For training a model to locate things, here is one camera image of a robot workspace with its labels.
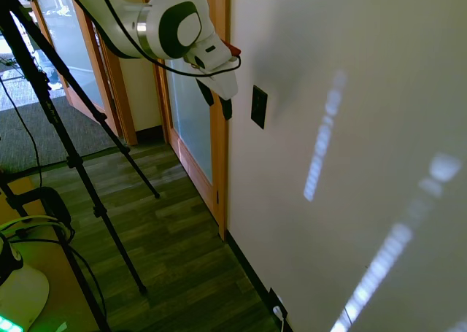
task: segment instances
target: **wooden floor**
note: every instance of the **wooden floor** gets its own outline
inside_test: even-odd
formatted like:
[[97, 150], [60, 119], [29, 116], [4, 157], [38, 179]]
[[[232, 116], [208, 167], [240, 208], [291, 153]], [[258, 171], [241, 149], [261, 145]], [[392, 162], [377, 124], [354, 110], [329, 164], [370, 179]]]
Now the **wooden floor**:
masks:
[[72, 246], [97, 276], [112, 330], [277, 331], [172, 149], [153, 144], [131, 154], [161, 199], [120, 153], [86, 161], [85, 167], [147, 296], [140, 295], [102, 220], [94, 217], [77, 172], [44, 173], [44, 185], [61, 194], [72, 214]]

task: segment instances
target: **tripod leg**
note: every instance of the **tripod leg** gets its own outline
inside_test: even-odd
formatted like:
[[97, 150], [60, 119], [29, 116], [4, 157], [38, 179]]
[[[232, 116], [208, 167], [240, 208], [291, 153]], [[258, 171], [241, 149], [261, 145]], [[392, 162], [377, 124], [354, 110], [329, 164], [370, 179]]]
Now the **tripod leg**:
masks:
[[[18, 3], [18, 0], [8, 1], [10, 1], [8, 4]], [[134, 268], [134, 265], [131, 262], [128, 253], [125, 250], [125, 247], [120, 241], [120, 238], [118, 237], [117, 232], [115, 231], [107, 215], [107, 210], [102, 204], [101, 199], [99, 198], [99, 195], [97, 194], [96, 189], [94, 188], [93, 183], [91, 182], [88, 173], [86, 172], [82, 164], [82, 159], [76, 151], [76, 149], [74, 148], [74, 145], [68, 133], [66, 132], [66, 129], [63, 126], [63, 123], [60, 117], [58, 116], [55, 107], [53, 106], [53, 102], [50, 99], [49, 88], [47, 85], [47, 77], [43, 72], [40, 72], [36, 68], [36, 65], [34, 64], [34, 61], [31, 58], [31, 55], [28, 51], [28, 48], [26, 47], [26, 44], [24, 43], [23, 38], [21, 37], [21, 34], [16, 28], [15, 22], [11, 14], [9, 13], [7, 3], [0, 4], [0, 27], [8, 45], [12, 48], [12, 52], [16, 58], [16, 61], [23, 70], [26, 79], [31, 83], [31, 86], [34, 89], [37, 98], [39, 99], [39, 103], [41, 104], [44, 113], [46, 114], [48, 120], [53, 124], [58, 136], [60, 137], [60, 140], [62, 141], [63, 146], [65, 147], [65, 150], [69, 155], [69, 167], [77, 169], [78, 174], [80, 175], [81, 180], [94, 203], [94, 214], [97, 217], [102, 217], [102, 220], [104, 221], [107, 229], [110, 232], [110, 236], [112, 236], [115, 244], [117, 245], [117, 248], [119, 249], [123, 260], [125, 261], [136, 284], [138, 285], [139, 290], [141, 292], [145, 292], [146, 287], [143, 285], [141, 279], [139, 278], [139, 275], [136, 272], [136, 269]]]
[[4, 192], [5, 197], [7, 198], [8, 205], [12, 207], [14, 210], [16, 210], [21, 217], [27, 217], [28, 213], [23, 208], [23, 206], [15, 203], [16, 195], [13, 193], [12, 189], [9, 188], [9, 185], [7, 184], [7, 182], [3, 180], [1, 173], [0, 173], [0, 189]]
[[21, 12], [22, 6], [19, 4], [14, 5], [12, 8], [12, 12], [15, 16], [20, 20], [20, 22], [25, 27], [26, 31], [29, 33], [31, 38], [39, 45], [39, 47], [44, 51], [45, 55], [49, 58], [50, 62], [54, 65], [54, 67], [58, 70], [58, 72], [63, 75], [65, 80], [71, 85], [71, 87], [76, 91], [78, 96], [80, 97], [83, 104], [89, 109], [93, 117], [101, 124], [102, 128], [105, 130], [107, 135], [110, 136], [112, 141], [117, 145], [118, 149], [121, 151], [122, 154], [126, 157], [128, 162], [133, 166], [136, 170], [138, 175], [142, 178], [143, 182], [146, 186], [151, 190], [154, 194], [154, 197], [159, 198], [159, 193], [155, 190], [155, 188], [151, 185], [150, 181], [146, 178], [146, 175], [142, 172], [142, 170], [138, 167], [135, 163], [134, 159], [130, 156], [130, 150], [123, 146], [122, 142], [115, 136], [112, 129], [106, 123], [106, 115], [101, 113], [94, 107], [92, 101], [88, 98], [84, 90], [80, 87], [78, 82], [73, 78], [72, 74], [70, 73], [66, 64], [61, 60], [60, 56], [58, 56], [57, 52], [53, 48], [53, 46], [45, 39], [44, 35], [41, 33], [39, 28], [36, 27], [34, 22], [27, 15], [24, 15]]

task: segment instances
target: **wooden table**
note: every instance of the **wooden table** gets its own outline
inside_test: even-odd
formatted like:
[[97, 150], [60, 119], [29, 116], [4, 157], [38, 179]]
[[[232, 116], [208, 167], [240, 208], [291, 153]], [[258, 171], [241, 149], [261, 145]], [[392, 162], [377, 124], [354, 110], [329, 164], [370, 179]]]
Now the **wooden table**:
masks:
[[[9, 186], [16, 194], [32, 189], [28, 178], [12, 182]], [[31, 203], [25, 209], [30, 215], [45, 215], [40, 202]], [[16, 217], [18, 215], [8, 206], [5, 196], [0, 195], [0, 224]], [[58, 240], [52, 227], [43, 226], [30, 231], [28, 238]], [[29, 332], [56, 332], [64, 323], [67, 327], [64, 332], [110, 331], [74, 256], [67, 248], [39, 242], [13, 246], [20, 251], [25, 263], [45, 274], [50, 286], [47, 303]]]

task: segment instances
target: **wooden door frame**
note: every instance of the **wooden door frame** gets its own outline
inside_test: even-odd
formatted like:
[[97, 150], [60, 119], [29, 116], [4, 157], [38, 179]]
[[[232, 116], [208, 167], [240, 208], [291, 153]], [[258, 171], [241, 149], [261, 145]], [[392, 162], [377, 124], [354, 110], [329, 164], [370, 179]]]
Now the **wooden door frame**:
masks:
[[[210, 17], [216, 32], [230, 41], [231, 0], [208, 0]], [[228, 198], [228, 122], [225, 121], [219, 96], [212, 92], [215, 104], [209, 109], [211, 125], [212, 185], [196, 163], [188, 148], [175, 131], [170, 110], [166, 70], [154, 65], [155, 80], [161, 108], [164, 139], [177, 154], [180, 162], [201, 194], [219, 225], [219, 235], [225, 240], [227, 233]]]
[[[138, 144], [120, 61], [104, 44], [98, 31], [95, 31], [90, 18], [74, 0], [73, 5], [77, 13], [88, 55], [90, 56], [91, 66], [96, 73], [99, 92], [101, 93], [104, 103], [104, 107], [100, 107], [99, 105], [95, 106], [99, 111], [106, 112], [107, 124], [118, 136], [123, 135], [127, 144], [131, 146]], [[31, 2], [31, 6], [42, 34], [45, 35], [49, 43], [53, 46], [53, 41], [42, 13], [34, 2]], [[99, 37], [99, 44], [96, 40], [96, 34]], [[66, 83], [65, 79], [60, 74], [59, 77], [68, 102], [70, 104], [80, 105], [80, 111], [91, 119], [94, 119], [88, 109], [84, 108], [84, 104], [77, 97], [77, 94], [73, 90], [69, 90], [68, 83]]]

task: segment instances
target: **light switch plate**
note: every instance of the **light switch plate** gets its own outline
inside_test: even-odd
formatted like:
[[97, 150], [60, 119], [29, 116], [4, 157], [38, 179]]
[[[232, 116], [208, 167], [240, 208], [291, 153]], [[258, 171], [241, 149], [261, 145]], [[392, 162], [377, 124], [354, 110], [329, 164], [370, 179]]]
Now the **light switch plate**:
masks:
[[253, 100], [251, 106], [251, 119], [264, 129], [266, 119], [266, 105], [268, 104], [268, 94], [258, 86], [253, 86]]

